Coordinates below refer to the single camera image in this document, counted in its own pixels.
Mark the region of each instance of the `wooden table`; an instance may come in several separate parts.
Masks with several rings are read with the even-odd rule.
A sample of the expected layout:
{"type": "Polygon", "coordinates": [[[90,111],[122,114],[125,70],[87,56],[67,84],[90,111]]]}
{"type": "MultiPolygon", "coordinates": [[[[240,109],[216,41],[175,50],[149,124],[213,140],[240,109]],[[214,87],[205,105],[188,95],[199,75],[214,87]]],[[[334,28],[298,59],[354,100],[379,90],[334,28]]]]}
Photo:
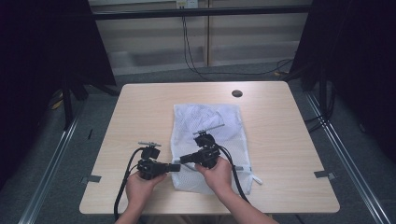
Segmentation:
{"type": "MultiPolygon", "coordinates": [[[[254,175],[250,202],[264,213],[334,213],[339,203],[289,86],[280,81],[128,84],[122,89],[80,204],[83,214],[112,214],[128,160],[139,141],[161,144],[158,161],[170,162],[176,104],[239,105],[254,175]],[[232,96],[240,90],[242,97],[232,96]]],[[[140,153],[133,164],[137,164],[140,153]]],[[[126,208],[125,193],[119,211],[126,208]]],[[[168,176],[154,190],[146,215],[228,214],[214,195],[176,191],[168,176]]]]}

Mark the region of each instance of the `power cord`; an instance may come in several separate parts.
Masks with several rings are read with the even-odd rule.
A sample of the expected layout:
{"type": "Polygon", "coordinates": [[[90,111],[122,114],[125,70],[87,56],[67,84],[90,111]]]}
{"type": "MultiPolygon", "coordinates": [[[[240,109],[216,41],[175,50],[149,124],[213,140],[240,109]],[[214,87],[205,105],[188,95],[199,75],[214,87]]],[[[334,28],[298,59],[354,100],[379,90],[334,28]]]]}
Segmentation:
{"type": "Polygon", "coordinates": [[[138,151],[141,151],[141,150],[143,150],[143,148],[139,148],[139,149],[134,151],[134,153],[132,154],[131,159],[129,159],[128,165],[126,167],[125,175],[124,175],[124,178],[122,179],[122,183],[121,183],[121,186],[120,186],[119,194],[117,195],[116,201],[114,202],[114,219],[116,221],[120,217],[119,216],[119,203],[120,203],[120,199],[121,199],[122,193],[123,193],[123,191],[125,189],[126,182],[128,181],[128,177],[131,174],[132,170],[137,166],[137,165],[135,165],[134,167],[132,167],[132,169],[130,169],[132,161],[134,160],[134,155],[136,155],[136,153],[138,151]]]}
{"type": "Polygon", "coordinates": [[[299,215],[295,215],[297,217],[297,219],[300,221],[301,224],[304,224],[303,220],[301,219],[301,217],[299,215]]]}
{"type": "Polygon", "coordinates": [[[183,21],[183,35],[184,35],[184,60],[186,62],[186,65],[189,67],[189,69],[197,74],[198,76],[200,76],[202,79],[206,80],[206,81],[214,81],[212,79],[203,77],[203,75],[241,75],[241,76],[259,76],[259,75],[265,75],[265,74],[269,74],[269,73],[273,73],[276,71],[279,71],[280,68],[286,66],[287,64],[293,62],[293,59],[284,59],[284,60],[280,60],[279,62],[276,63],[276,68],[269,70],[269,71],[265,71],[265,72],[261,72],[261,73],[231,73],[231,72],[199,72],[198,69],[195,67],[195,64],[193,62],[192,56],[191,56],[191,49],[190,49],[190,41],[189,41],[189,36],[188,36],[188,32],[187,32],[187,23],[186,23],[186,18],[182,17],[181,18],[183,21]],[[187,51],[189,52],[189,56],[190,56],[190,61],[191,61],[191,65],[190,66],[188,60],[187,60],[187,51]]]}
{"type": "Polygon", "coordinates": [[[250,203],[244,191],[242,190],[241,183],[239,182],[239,178],[236,173],[235,165],[233,165],[233,158],[231,157],[230,152],[225,147],[219,146],[218,144],[216,144],[216,146],[219,147],[219,149],[224,153],[224,155],[227,157],[228,161],[231,164],[231,169],[233,170],[233,179],[235,181],[236,187],[238,188],[239,195],[241,195],[241,198],[243,198],[247,203],[250,203]]]}
{"type": "Polygon", "coordinates": [[[329,105],[328,105],[328,107],[327,107],[327,111],[325,111],[324,114],[321,114],[321,115],[319,115],[319,116],[317,116],[317,117],[314,117],[314,118],[312,118],[312,119],[306,119],[306,120],[304,120],[304,122],[307,124],[307,123],[312,122],[312,121],[314,121],[314,120],[316,120],[316,119],[324,119],[324,121],[321,120],[321,121],[318,122],[316,125],[314,125],[313,127],[311,127],[311,128],[308,130],[309,133],[314,132],[315,130],[319,129],[322,125],[324,125],[324,124],[326,124],[326,123],[328,123],[328,122],[330,121],[330,118],[331,118],[332,113],[333,113],[333,111],[334,111],[335,95],[336,95],[336,89],[335,89],[334,85],[332,84],[332,96],[331,96],[329,105]]]}

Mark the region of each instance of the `gray carpet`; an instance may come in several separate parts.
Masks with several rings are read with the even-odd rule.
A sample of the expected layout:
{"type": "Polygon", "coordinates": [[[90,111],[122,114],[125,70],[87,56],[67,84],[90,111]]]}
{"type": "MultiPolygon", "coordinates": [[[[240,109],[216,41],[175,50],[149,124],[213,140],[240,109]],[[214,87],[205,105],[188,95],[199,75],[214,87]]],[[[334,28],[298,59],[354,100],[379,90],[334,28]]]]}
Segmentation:
{"type": "MultiPolygon", "coordinates": [[[[276,63],[198,68],[201,72],[227,71],[232,73],[260,73],[276,68],[276,63]]],[[[252,81],[278,80],[273,73],[264,75],[202,75],[211,81],[252,81]]],[[[195,82],[207,81],[192,71],[177,70],[116,77],[118,87],[126,83],[155,82],[195,82]]],[[[315,116],[305,94],[300,88],[300,80],[291,81],[290,89],[304,119],[315,116]]],[[[90,97],[85,101],[75,133],[67,147],[62,163],[50,186],[48,195],[40,209],[35,223],[112,223],[113,216],[86,216],[78,208],[85,185],[80,179],[91,173],[98,151],[106,133],[117,97],[109,96],[95,88],[88,87],[90,97]]],[[[384,156],[370,135],[362,133],[359,121],[342,99],[336,97],[332,124],[339,133],[346,148],[358,165],[366,181],[385,207],[391,220],[396,220],[396,165],[384,156]]],[[[317,122],[307,124],[312,127],[317,122]]],[[[0,223],[18,223],[32,197],[41,176],[50,161],[54,149],[61,138],[64,112],[61,108],[49,110],[43,118],[39,136],[20,170],[8,180],[0,192],[0,223]]],[[[375,223],[370,211],[354,187],[349,175],[332,148],[325,132],[318,129],[311,133],[323,166],[328,172],[335,172],[332,187],[341,204],[335,214],[303,214],[304,223],[375,223]]],[[[297,217],[274,215],[281,223],[300,223],[297,217]]]]}

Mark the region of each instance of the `white cloth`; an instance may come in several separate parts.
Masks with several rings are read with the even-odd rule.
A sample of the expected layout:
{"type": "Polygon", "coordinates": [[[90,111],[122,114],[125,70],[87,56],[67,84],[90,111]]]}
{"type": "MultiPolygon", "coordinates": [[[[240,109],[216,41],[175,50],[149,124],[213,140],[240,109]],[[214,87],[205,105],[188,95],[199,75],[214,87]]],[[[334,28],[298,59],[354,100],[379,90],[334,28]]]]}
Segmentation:
{"type": "MultiPolygon", "coordinates": [[[[186,104],[175,105],[174,109],[175,121],[171,137],[173,162],[178,162],[181,156],[200,149],[194,141],[198,134],[194,133],[224,124],[206,133],[210,133],[218,145],[228,149],[236,166],[242,190],[249,194],[253,174],[239,106],[186,104]]],[[[172,179],[178,190],[213,194],[204,177],[194,169],[193,163],[181,165],[180,172],[172,173],[172,179]]],[[[238,193],[234,180],[233,190],[238,193]]]]}

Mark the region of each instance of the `round hole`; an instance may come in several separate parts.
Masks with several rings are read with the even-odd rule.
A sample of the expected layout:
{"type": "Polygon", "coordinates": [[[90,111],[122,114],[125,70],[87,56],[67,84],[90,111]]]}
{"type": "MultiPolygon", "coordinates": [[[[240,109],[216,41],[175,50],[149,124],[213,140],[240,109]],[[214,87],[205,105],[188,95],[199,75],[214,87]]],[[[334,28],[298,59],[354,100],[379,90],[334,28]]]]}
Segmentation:
{"type": "Polygon", "coordinates": [[[241,97],[243,93],[239,90],[235,90],[232,92],[233,97],[241,97]]]}

